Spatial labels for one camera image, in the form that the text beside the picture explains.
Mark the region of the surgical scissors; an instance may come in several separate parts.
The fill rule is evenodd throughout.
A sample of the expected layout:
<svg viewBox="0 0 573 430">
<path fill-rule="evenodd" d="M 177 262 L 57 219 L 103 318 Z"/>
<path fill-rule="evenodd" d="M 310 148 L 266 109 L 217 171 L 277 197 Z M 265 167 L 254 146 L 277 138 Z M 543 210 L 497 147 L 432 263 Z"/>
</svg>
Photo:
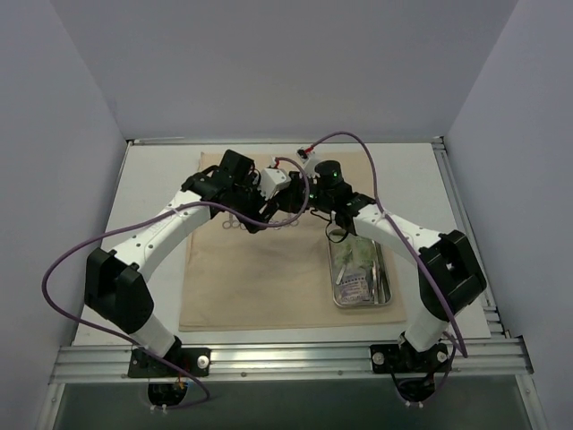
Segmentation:
<svg viewBox="0 0 573 430">
<path fill-rule="evenodd" d="M 241 222 L 238 219 L 234 219 L 233 217 L 224 220 L 222 222 L 223 229 L 240 228 L 240 227 L 241 227 Z"/>
</svg>

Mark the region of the silver ring-handled hemostat clamp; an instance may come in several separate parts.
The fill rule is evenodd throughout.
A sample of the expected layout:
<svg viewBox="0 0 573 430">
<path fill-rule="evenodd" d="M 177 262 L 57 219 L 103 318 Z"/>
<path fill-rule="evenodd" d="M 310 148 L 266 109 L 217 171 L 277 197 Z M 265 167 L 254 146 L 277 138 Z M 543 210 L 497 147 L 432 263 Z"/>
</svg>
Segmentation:
<svg viewBox="0 0 573 430">
<path fill-rule="evenodd" d="M 296 228 L 299 225 L 299 219 L 280 219 L 273 221 L 273 229 L 280 230 L 283 228 Z"/>
</svg>

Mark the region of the metal instrument tray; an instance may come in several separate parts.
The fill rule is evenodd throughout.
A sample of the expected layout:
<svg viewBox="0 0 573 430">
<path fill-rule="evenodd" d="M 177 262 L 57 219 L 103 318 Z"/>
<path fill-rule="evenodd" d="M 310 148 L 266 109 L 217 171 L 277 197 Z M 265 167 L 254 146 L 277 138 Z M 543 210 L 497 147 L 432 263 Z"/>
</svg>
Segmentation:
<svg viewBox="0 0 573 430">
<path fill-rule="evenodd" d="M 335 305 L 342 309 L 388 305 L 392 292 L 381 245 L 342 228 L 328 231 L 326 236 Z"/>
</svg>

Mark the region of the beige cloth wrap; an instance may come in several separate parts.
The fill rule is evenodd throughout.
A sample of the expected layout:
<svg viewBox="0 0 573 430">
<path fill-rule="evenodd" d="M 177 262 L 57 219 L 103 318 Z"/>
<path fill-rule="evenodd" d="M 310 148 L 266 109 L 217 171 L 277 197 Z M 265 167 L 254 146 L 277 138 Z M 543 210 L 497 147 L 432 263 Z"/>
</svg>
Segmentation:
<svg viewBox="0 0 573 430">
<path fill-rule="evenodd" d="M 227 213 L 188 239 L 178 328 L 231 331 L 327 328 L 402 323 L 406 309 L 389 249 L 392 300 L 388 305 L 335 305 L 325 221 L 306 214 L 296 228 L 257 234 L 223 229 Z"/>
</svg>

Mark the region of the surgical forceps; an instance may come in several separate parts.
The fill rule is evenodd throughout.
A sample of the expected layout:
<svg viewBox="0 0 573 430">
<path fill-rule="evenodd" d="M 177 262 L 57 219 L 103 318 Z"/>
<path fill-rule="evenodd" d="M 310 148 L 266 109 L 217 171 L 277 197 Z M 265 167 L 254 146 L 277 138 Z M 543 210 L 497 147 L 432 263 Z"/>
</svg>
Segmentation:
<svg viewBox="0 0 573 430">
<path fill-rule="evenodd" d="M 391 298 L 389 282 L 384 267 L 377 262 L 372 264 L 371 275 L 372 301 L 375 305 L 386 305 Z"/>
</svg>

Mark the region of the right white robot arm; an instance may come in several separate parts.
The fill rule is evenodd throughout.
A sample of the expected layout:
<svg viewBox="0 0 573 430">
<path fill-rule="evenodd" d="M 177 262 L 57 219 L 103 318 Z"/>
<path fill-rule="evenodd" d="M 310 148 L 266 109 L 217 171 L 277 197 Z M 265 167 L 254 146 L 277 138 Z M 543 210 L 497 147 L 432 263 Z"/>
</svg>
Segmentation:
<svg viewBox="0 0 573 430">
<path fill-rule="evenodd" d="M 441 233 L 423 228 L 386 210 L 378 188 L 368 196 L 355 191 L 335 160 L 302 160 L 296 176 L 303 204 L 332 214 L 335 223 L 353 236 L 370 239 L 410 261 L 418 271 L 422 310 L 403 334 L 398 361 L 415 370 L 430 358 L 430 349 L 444 331 L 460 333 L 456 317 L 485 290 L 486 280 L 474 249 L 458 230 Z"/>
</svg>

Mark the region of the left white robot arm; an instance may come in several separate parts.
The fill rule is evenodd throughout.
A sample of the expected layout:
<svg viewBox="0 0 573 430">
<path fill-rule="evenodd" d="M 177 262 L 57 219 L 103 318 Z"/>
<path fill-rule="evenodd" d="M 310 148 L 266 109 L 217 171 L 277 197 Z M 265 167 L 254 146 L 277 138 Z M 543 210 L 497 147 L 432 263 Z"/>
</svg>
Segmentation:
<svg viewBox="0 0 573 430">
<path fill-rule="evenodd" d="M 221 211 L 236 215 L 256 233 L 278 210 L 275 194 L 290 186 L 291 175 L 227 150 L 217 165 L 189 176 L 155 218 L 133 228 L 133 236 L 106 251 L 97 248 L 86 263 L 84 303 L 122 334 L 150 351 L 148 363 L 160 375 L 180 366 L 180 340 L 154 314 L 147 286 L 157 267 L 195 229 Z"/>
</svg>

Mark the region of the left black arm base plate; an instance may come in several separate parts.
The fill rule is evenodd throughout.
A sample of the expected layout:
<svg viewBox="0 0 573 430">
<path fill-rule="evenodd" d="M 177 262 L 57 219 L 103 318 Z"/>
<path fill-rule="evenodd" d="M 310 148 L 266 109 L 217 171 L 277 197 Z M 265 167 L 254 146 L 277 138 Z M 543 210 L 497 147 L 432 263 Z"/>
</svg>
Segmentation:
<svg viewBox="0 0 573 430">
<path fill-rule="evenodd" d="M 182 370 L 194 377 L 210 373 L 211 349 L 180 347 L 174 354 L 161 359 L 153 357 L 144 348 L 133 348 L 127 376 L 134 379 L 158 379 L 182 375 Z"/>
</svg>

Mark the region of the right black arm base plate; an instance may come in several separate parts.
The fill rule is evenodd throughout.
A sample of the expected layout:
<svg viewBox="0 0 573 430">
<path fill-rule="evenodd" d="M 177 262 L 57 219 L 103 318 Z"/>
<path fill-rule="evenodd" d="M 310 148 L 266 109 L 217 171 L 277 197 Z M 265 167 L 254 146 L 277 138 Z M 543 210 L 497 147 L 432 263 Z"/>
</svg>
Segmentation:
<svg viewBox="0 0 573 430">
<path fill-rule="evenodd" d="M 449 361 L 445 344 L 439 342 L 424 352 L 407 341 L 402 344 L 372 344 L 369 347 L 375 374 L 429 374 L 441 372 Z"/>
</svg>

